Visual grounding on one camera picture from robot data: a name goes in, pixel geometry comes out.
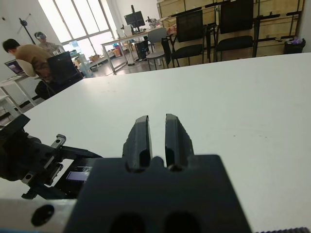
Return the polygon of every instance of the office chair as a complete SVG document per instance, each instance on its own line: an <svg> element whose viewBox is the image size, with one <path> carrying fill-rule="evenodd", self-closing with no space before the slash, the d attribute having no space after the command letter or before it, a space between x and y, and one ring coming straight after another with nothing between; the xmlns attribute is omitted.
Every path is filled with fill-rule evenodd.
<svg viewBox="0 0 311 233"><path fill-rule="evenodd" d="M190 65L190 57L198 56L202 54L202 64L204 63L204 27L203 27L203 12L195 11L187 14L179 15L176 17L177 36L174 41L171 39L173 52L172 61L173 67L175 67L174 60L177 61L178 66L179 58L188 57L188 63ZM185 42L190 40L202 39L202 44L190 45L182 47L175 51L174 45L178 39L179 42Z"/></svg>
<svg viewBox="0 0 311 233"><path fill-rule="evenodd" d="M53 81L61 86L59 90L54 90L55 92L60 92L83 79L81 73L72 63L70 52L50 57L47 61Z"/></svg>
<svg viewBox="0 0 311 233"><path fill-rule="evenodd" d="M218 44L219 30L221 34L249 30L253 28L254 3L253 0L236 0L221 5L220 25L217 30L214 60L218 60L218 52L239 50L253 47L253 37L250 35L224 39Z"/></svg>
<svg viewBox="0 0 311 233"><path fill-rule="evenodd" d="M167 68L169 67L169 63L171 62L171 48L169 45L169 40L167 37L161 39L161 44L164 49L164 57Z"/></svg>
<svg viewBox="0 0 311 233"><path fill-rule="evenodd" d="M167 33L166 33L166 29L165 28L158 28L158 29L154 29L151 32L149 32L148 33L148 40L151 43L151 48L152 48L154 43L161 42L162 38L166 38L166 34ZM149 61L150 60L154 61L155 69L156 69L156 59L160 59L160 58L162 60L163 68L165 68L164 67L164 62L163 62L163 57L165 57L164 51L152 52L149 55L147 55L146 58L147 58L149 69L151 70Z"/></svg>

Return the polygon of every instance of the laptop screen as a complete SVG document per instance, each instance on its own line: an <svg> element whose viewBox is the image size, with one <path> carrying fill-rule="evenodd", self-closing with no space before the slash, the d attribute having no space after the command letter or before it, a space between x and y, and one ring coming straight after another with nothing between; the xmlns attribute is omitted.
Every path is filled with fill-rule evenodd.
<svg viewBox="0 0 311 233"><path fill-rule="evenodd" d="M4 64L7 67L9 67L10 70L12 70L16 74L20 74L20 73L24 72L23 69L19 66L19 64L17 63L16 60L12 60L12 61L6 62Z"/></svg>

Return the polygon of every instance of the white desk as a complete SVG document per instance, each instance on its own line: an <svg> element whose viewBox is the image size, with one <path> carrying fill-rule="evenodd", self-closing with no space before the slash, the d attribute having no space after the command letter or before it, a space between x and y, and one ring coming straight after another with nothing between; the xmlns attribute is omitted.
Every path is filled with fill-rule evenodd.
<svg viewBox="0 0 311 233"><path fill-rule="evenodd" d="M121 157L135 119L149 115L153 155L164 158L165 114L175 114L195 154L221 156L253 232L311 228L310 60L304 53L84 79L29 110L25 130L48 145L61 133L67 146ZM23 191L0 179L1 198Z"/></svg>
<svg viewBox="0 0 311 233"><path fill-rule="evenodd" d="M148 30L145 30L145 31L141 31L141 32L138 33L138 34L126 36L126 37L119 38L119 39L114 39L114 40L112 40L112 41L109 41L109 42L106 42L106 43L103 43L103 44L102 44L102 48L103 48L105 57L107 57L108 62L109 62L109 65L110 65L110 67L111 67L111 69L112 69L112 72L113 72L114 74L116 74L116 71L117 71L117 70L121 69L121 68L124 67L126 64L128 64L128 60L127 60L126 56L124 55L124 50L123 50L123 48L122 48L122 42L127 42L128 49L129 49L129 51L130 51L130 53L131 53L133 62L135 62L134 56L133 56L133 53L132 53L132 50L131 50L131 48L130 48L130 46L129 46L129 45L130 45L129 41L130 41L130 40L133 40L133 39L137 39L137 38L141 38L141 37L147 36L149 32L151 32L152 30L157 29L157 28L151 28L151 29L148 29ZM108 55L108 53L107 53L107 50L106 50L106 48L105 48L105 46L107 46L107 45L113 45L113 44L119 44L120 49L121 49L121 53L122 53L123 57L125 58L125 61L124 61L123 63L119 64L117 67L114 67L114 66L113 66L113 64L112 64L112 62L111 62L111 59L110 59L110 57L109 57L109 55Z"/></svg>
<svg viewBox="0 0 311 233"><path fill-rule="evenodd" d="M11 102L8 101L9 96L0 96L0 106L4 107L13 117L18 117L19 113L14 109Z"/></svg>
<svg viewBox="0 0 311 233"><path fill-rule="evenodd" d="M16 76L14 78L10 78L7 79L3 82L0 83L0 88L1 90L9 96L9 99L14 103L14 105L16 106L16 108L23 113L22 109L19 107L18 103L15 102L15 100L10 96L10 94L5 90L6 86L9 85L16 85L18 87L18 89L22 92L22 94L27 98L27 100L29 100L29 102L33 105L36 106L37 104L35 103L35 101L33 100L33 98L31 97L31 95L26 91L26 89L20 84L21 81L25 80L29 78L28 76Z"/></svg>

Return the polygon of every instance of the computer monitor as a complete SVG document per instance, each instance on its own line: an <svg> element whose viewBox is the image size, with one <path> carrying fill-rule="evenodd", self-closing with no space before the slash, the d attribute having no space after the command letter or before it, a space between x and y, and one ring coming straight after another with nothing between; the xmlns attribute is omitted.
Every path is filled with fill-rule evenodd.
<svg viewBox="0 0 311 233"><path fill-rule="evenodd" d="M12 70L16 74L23 73L23 69L19 66L16 60L12 60L9 62L4 63L7 67L9 67L10 70Z"/></svg>
<svg viewBox="0 0 311 233"><path fill-rule="evenodd" d="M145 21L142 17L141 11L135 12L135 15L133 13L124 16L125 21L127 25L133 25L133 28L139 28L141 26L145 26Z"/></svg>

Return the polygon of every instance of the mesh chair back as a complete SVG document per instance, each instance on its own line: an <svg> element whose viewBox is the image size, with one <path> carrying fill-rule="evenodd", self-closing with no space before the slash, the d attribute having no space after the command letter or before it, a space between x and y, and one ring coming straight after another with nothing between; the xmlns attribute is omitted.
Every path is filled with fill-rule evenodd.
<svg viewBox="0 0 311 233"><path fill-rule="evenodd" d="M169 40L166 37L162 38L161 44L164 50L165 62L166 65L168 65L171 62L171 48L169 45Z"/></svg>
<svg viewBox="0 0 311 233"><path fill-rule="evenodd" d="M60 55L47 59L50 66L53 80L58 84L63 84L69 81L70 78L77 75L78 70L72 63L69 52L64 52Z"/></svg>
<svg viewBox="0 0 311 233"><path fill-rule="evenodd" d="M203 13L195 11L177 16L177 39L179 42L203 38Z"/></svg>
<svg viewBox="0 0 311 233"><path fill-rule="evenodd" d="M165 38L167 35L165 28L154 29L148 33L148 40L151 43L161 42L162 38Z"/></svg>
<svg viewBox="0 0 311 233"><path fill-rule="evenodd" d="M252 29L253 15L253 0L236 0L223 4L220 13L220 33Z"/></svg>

